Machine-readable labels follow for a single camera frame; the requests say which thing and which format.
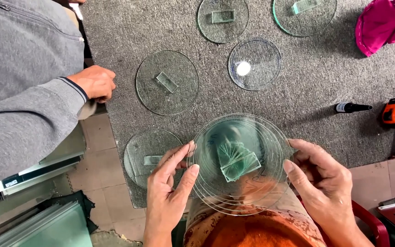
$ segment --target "red chair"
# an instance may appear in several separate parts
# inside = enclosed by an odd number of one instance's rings
[[[303,200],[301,199],[301,196],[297,196],[297,197],[304,207],[304,203]],[[370,227],[376,239],[376,247],[390,247],[387,228],[384,226],[384,224],[382,224],[382,222],[378,218],[376,218],[374,215],[368,212],[368,210],[366,210],[365,208],[363,208],[361,205],[357,204],[353,200],[352,200],[352,207],[353,207],[354,215],[360,218],[363,222],[365,222]],[[333,244],[331,243],[329,237],[324,233],[320,225],[318,225],[316,222],[315,224],[316,226],[318,226],[318,229],[320,230],[326,245],[328,247],[333,247]]]

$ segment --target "person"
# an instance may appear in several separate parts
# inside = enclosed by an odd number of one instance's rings
[[[114,72],[83,69],[83,49],[74,13],[58,3],[0,0],[0,180],[51,153],[87,100],[111,98]]]
[[[283,193],[282,203],[249,216],[223,214],[193,199],[184,246],[326,246],[315,221],[335,247],[373,247],[356,225],[350,171],[318,145],[304,140],[288,143],[298,151],[283,168],[305,209],[290,189]],[[173,175],[187,167],[183,158],[193,155],[195,148],[191,141],[168,151],[149,176],[145,247],[172,246],[171,231],[182,217],[200,167],[190,166],[176,189]]]

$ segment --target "sweater cuff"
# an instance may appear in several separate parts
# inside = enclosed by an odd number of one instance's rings
[[[77,115],[87,100],[86,93],[83,89],[75,87],[70,82],[63,80],[63,78],[64,77],[52,79],[38,87],[42,87],[57,94],[71,112]]]

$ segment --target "white label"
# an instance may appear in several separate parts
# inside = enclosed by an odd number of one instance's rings
[[[344,113],[344,112],[345,112],[344,106],[345,106],[347,103],[349,103],[349,102],[343,102],[343,103],[337,104],[337,105],[336,105],[336,111],[339,112],[339,113]]]
[[[12,185],[15,185],[15,184],[17,184],[17,183],[18,183],[17,180],[13,180],[12,182],[6,183],[6,188],[8,188],[8,187],[10,187],[10,186],[12,186]]]

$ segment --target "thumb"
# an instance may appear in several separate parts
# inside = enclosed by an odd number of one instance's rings
[[[318,189],[310,183],[306,174],[304,174],[299,166],[290,160],[285,160],[283,162],[283,168],[301,197],[308,198],[316,196],[315,194]]]
[[[191,189],[193,188],[193,185],[195,185],[198,173],[199,165],[194,164],[190,166],[182,175],[181,181],[179,182],[178,187],[174,191],[174,194],[187,200],[188,196],[190,195]]]

